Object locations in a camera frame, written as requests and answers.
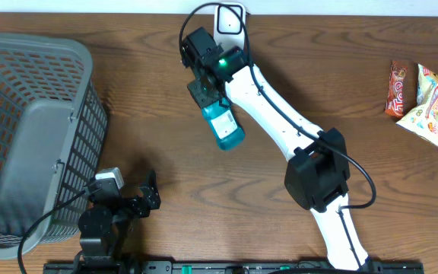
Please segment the blue Listerine mouthwash bottle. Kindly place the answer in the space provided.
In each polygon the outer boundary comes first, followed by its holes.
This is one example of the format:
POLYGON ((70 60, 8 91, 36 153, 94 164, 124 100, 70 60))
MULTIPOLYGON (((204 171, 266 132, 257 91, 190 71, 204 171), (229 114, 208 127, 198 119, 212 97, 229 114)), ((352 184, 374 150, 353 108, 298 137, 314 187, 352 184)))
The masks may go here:
POLYGON ((245 138, 245 132, 233 115, 232 106, 225 97, 202 108, 202 116, 208 122, 218 147, 229 151, 245 138))

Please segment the orange Top snack bar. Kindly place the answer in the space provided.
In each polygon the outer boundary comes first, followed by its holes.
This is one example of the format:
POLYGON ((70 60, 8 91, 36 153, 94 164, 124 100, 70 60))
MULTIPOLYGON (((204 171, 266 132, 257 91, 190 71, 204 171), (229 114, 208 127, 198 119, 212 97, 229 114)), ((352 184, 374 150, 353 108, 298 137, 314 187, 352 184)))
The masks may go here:
POLYGON ((389 91, 386 99, 385 113, 402 118, 404 116, 403 88, 408 67, 395 60, 392 61, 389 76, 389 91))

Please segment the wet wipes packet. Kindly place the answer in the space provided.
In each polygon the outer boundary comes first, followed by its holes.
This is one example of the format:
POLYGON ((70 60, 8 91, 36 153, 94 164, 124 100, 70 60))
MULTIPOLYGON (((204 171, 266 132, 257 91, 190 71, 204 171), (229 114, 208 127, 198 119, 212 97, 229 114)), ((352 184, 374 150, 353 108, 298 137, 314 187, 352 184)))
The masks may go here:
POLYGON ((417 106, 396 125, 438 147, 438 74, 418 64, 417 106))

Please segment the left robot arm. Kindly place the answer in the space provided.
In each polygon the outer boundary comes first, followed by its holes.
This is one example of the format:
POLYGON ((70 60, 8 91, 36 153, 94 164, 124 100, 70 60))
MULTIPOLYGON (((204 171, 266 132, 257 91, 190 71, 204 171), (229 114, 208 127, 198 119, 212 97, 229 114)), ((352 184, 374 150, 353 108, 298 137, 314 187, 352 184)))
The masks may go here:
POLYGON ((140 273, 140 263, 122 252, 135 219, 147 218, 159 209, 157 178, 151 170, 138 186, 140 195, 124 197, 119 168, 104 169, 84 188, 93 206, 78 220, 81 252, 74 259, 74 273, 140 273))

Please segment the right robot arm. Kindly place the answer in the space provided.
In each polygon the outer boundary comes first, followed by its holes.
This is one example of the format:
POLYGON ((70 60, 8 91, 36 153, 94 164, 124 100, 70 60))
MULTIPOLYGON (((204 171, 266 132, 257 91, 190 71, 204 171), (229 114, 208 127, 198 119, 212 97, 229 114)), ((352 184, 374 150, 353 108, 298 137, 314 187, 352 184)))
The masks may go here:
POLYGON ((238 46, 223 51, 200 27, 179 44, 182 63, 195 76, 188 89, 223 150, 245 138, 233 115, 237 105, 279 147, 287 161, 284 186, 294 201, 311 212, 336 269, 365 270, 370 257, 362 247, 349 212, 349 163, 337 129, 324 131, 300 115, 250 65, 238 46))

